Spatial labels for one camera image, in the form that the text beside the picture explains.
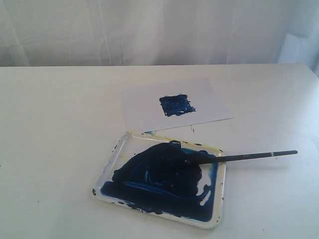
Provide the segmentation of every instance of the white plastic tray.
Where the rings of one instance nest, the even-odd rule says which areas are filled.
[[[224,187],[224,179],[225,179],[225,168],[226,163],[216,163],[214,165],[207,164],[207,165],[201,165],[201,179],[198,181],[197,188],[198,192],[196,194],[196,197],[199,197],[204,191],[204,186],[207,189],[207,185],[209,186],[209,195],[212,195],[209,197],[206,195],[206,202],[203,200],[200,202],[203,205],[198,205],[197,203],[192,203],[191,205],[194,205],[194,208],[192,206],[187,206],[185,210],[191,212],[196,215],[196,217],[189,216],[187,213],[184,215],[183,213],[177,213],[175,212],[175,208],[173,208],[173,212],[170,210],[167,210],[166,206],[170,204],[170,200],[165,201],[165,204],[163,204],[164,200],[159,201],[160,205],[165,205],[165,209],[162,211],[160,205],[159,208],[157,208],[156,213],[152,210],[149,210],[149,208],[154,206],[154,200],[153,197],[150,197],[149,201],[144,201],[143,206],[141,207],[141,202],[135,202],[135,199],[130,198],[129,200],[127,198],[121,198],[122,196],[118,196],[118,194],[114,193],[108,193],[108,190],[105,188],[103,189],[103,193],[101,192],[101,189],[105,184],[112,184],[114,188],[114,182],[112,180],[112,177],[114,175],[114,172],[116,170],[121,169],[132,157],[135,155],[149,149],[150,147],[160,144],[160,143],[169,143],[172,140],[171,138],[165,138],[160,137],[157,135],[147,134],[147,133],[135,133],[135,132],[128,132],[124,134],[121,139],[118,141],[117,145],[114,147],[114,150],[112,151],[109,159],[106,162],[106,165],[104,166],[101,174],[98,176],[97,180],[94,183],[93,187],[93,194],[98,199],[110,202],[122,207],[127,207],[129,209],[135,209],[141,212],[148,212],[149,214],[178,221],[181,223],[189,224],[192,226],[200,227],[200,228],[212,228],[216,226],[220,220],[221,220],[221,208],[222,208],[222,202],[223,202],[223,187]],[[209,147],[209,146],[203,146],[201,144],[195,144],[195,143],[189,143],[186,141],[180,141],[180,147],[184,150],[195,150],[195,151],[201,151],[205,150],[208,154],[213,154],[215,156],[223,156],[223,152],[217,148]],[[181,197],[181,203],[178,204],[179,207],[181,207],[181,211],[183,211],[183,202],[184,198]],[[209,213],[206,215],[205,220],[202,220],[202,214],[201,212],[204,212],[206,214],[206,208],[209,208]]]

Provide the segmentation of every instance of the dark blue paint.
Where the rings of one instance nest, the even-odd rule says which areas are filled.
[[[167,117],[172,115],[181,116],[196,111],[194,107],[190,106],[187,95],[165,96],[161,97],[159,101]]]
[[[180,142],[160,143],[131,158],[116,170],[112,182],[106,182],[101,193],[125,202],[133,209],[144,212],[163,212],[177,217],[207,222],[212,207],[218,164],[213,164],[211,186],[205,185],[201,195],[197,184],[201,179],[198,165],[179,168],[184,160],[212,157],[206,151],[181,148]],[[209,193],[206,203],[199,203]]]

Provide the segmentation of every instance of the white table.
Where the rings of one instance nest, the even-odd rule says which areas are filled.
[[[158,131],[226,154],[212,230],[114,206],[92,185],[124,133],[120,91],[207,77],[233,119]],[[0,238],[319,238],[319,80],[302,64],[0,68]]]

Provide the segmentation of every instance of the white backdrop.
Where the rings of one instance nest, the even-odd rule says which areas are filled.
[[[309,2],[313,9],[319,1],[301,2]],[[299,3],[0,0],[0,65],[275,63],[291,31],[292,18],[302,8]],[[303,20],[296,20],[301,21],[294,24],[296,28],[308,24]],[[313,68],[318,47],[309,63]],[[289,59],[282,57],[281,62]]]

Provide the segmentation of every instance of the paintbrush handle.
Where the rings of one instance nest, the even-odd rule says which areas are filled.
[[[290,151],[242,154],[242,155],[222,156],[222,157],[212,157],[212,158],[197,158],[196,160],[190,162],[190,164],[198,165],[198,164],[207,164],[207,163],[220,163],[220,162],[228,162],[228,161],[253,159],[253,158],[276,157],[276,156],[291,155],[291,154],[297,154],[297,153],[298,153],[297,150],[290,150]]]

